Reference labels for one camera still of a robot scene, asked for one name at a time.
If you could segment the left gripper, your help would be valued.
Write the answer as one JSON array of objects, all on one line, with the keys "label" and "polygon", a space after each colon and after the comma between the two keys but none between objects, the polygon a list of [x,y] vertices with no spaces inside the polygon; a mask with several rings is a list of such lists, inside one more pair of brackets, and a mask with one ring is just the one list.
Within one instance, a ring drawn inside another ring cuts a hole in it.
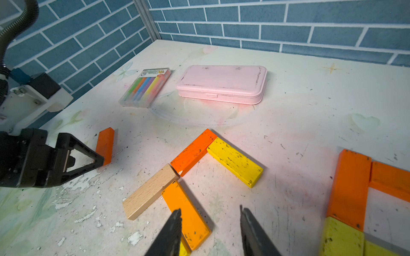
[{"label": "left gripper", "polygon": [[68,183],[104,163],[104,158],[70,133],[58,134],[56,146],[48,133],[24,129],[20,135],[1,132],[1,186],[53,187]]}]

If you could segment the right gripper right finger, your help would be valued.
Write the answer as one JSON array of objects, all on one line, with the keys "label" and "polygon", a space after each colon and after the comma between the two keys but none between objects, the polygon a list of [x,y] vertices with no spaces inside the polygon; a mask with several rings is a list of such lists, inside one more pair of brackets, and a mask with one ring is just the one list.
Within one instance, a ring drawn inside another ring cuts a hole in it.
[{"label": "right gripper right finger", "polygon": [[240,206],[240,229],[245,256],[281,256],[249,208]]}]

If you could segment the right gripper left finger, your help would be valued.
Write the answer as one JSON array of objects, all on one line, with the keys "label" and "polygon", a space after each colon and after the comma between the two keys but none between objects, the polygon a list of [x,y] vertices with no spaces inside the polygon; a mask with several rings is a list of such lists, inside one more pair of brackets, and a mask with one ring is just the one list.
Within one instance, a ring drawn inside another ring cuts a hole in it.
[{"label": "right gripper left finger", "polygon": [[181,209],[172,212],[145,256],[179,256],[182,238],[181,215]]}]

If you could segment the yellow block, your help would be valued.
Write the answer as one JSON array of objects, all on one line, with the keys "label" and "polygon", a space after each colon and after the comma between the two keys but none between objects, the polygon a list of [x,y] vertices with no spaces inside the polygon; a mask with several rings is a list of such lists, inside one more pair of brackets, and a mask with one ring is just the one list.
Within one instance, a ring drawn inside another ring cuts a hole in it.
[{"label": "yellow block", "polygon": [[365,241],[364,256],[399,256],[399,255],[379,245],[376,245],[370,241]]},{"label": "yellow block", "polygon": [[363,256],[364,233],[343,222],[327,217],[324,221],[320,256]]},{"label": "yellow block", "polygon": [[249,188],[253,188],[263,173],[263,168],[233,148],[221,138],[216,138],[207,152],[231,171]]},{"label": "yellow block", "polygon": [[179,256],[190,256],[192,253],[189,245],[184,238],[181,238]]}]

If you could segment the orange block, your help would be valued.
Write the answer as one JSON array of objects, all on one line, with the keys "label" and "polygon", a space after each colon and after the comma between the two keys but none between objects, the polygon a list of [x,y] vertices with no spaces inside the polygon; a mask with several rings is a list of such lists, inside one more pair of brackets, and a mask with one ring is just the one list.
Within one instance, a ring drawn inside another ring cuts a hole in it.
[{"label": "orange block", "polygon": [[338,157],[326,215],[364,230],[372,159],[344,149]]},{"label": "orange block", "polygon": [[190,169],[196,165],[206,154],[207,148],[217,138],[209,129],[200,134],[191,144],[189,144],[174,160],[171,167],[181,176],[185,176]]},{"label": "orange block", "polygon": [[104,158],[103,166],[110,164],[112,161],[114,135],[115,131],[112,128],[99,132],[96,153]]},{"label": "orange block", "polygon": [[182,235],[191,250],[197,250],[211,234],[211,230],[193,205],[178,181],[173,181],[162,192],[171,212],[180,209]]},{"label": "orange block", "polygon": [[372,162],[369,186],[410,202],[410,173],[380,162]]}]

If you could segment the natural wood block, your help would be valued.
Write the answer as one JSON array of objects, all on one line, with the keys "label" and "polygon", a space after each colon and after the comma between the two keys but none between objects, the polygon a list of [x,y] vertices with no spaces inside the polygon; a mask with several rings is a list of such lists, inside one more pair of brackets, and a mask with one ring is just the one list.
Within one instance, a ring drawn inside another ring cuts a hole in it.
[{"label": "natural wood block", "polygon": [[178,179],[179,174],[170,164],[166,164],[123,202],[127,219],[135,220],[139,217],[172,182]]}]

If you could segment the coloured marker box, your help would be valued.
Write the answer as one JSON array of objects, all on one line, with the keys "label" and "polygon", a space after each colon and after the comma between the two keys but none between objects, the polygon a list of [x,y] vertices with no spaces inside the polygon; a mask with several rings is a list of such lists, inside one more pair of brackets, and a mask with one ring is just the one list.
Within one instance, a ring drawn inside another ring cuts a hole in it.
[{"label": "coloured marker box", "polygon": [[149,108],[170,76],[169,68],[144,69],[119,104],[123,107]]}]

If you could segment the pink pencil case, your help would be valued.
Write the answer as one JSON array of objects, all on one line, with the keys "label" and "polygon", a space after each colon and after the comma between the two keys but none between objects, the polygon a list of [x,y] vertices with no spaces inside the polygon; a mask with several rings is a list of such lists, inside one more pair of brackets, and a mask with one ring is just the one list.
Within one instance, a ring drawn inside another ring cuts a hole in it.
[{"label": "pink pencil case", "polygon": [[176,84],[181,97],[256,105],[268,71],[263,66],[190,66]]}]

